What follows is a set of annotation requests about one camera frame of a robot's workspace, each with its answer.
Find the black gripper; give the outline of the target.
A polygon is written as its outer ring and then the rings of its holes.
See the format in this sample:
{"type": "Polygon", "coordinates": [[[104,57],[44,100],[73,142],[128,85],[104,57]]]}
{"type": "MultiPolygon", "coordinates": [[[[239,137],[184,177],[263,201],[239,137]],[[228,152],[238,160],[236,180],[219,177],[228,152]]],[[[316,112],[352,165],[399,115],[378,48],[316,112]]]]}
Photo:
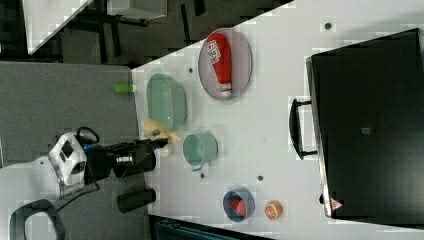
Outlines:
{"type": "Polygon", "coordinates": [[[87,163],[84,183],[95,183],[107,178],[111,173],[121,179],[153,171],[156,167],[155,150],[163,148],[167,143],[167,139],[145,139],[109,146],[100,144],[85,146],[87,163]]]}

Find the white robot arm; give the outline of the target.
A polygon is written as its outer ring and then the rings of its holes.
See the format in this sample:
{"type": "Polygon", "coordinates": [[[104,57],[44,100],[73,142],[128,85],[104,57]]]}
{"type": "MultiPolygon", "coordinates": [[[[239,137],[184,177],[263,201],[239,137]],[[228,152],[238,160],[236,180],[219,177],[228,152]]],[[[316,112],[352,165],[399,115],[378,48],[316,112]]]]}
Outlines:
{"type": "Polygon", "coordinates": [[[170,137],[155,129],[145,140],[109,146],[98,134],[80,127],[55,142],[37,159],[1,169],[1,240],[66,240],[66,230],[55,205],[110,175],[122,179],[156,166],[155,151],[170,137]]]}

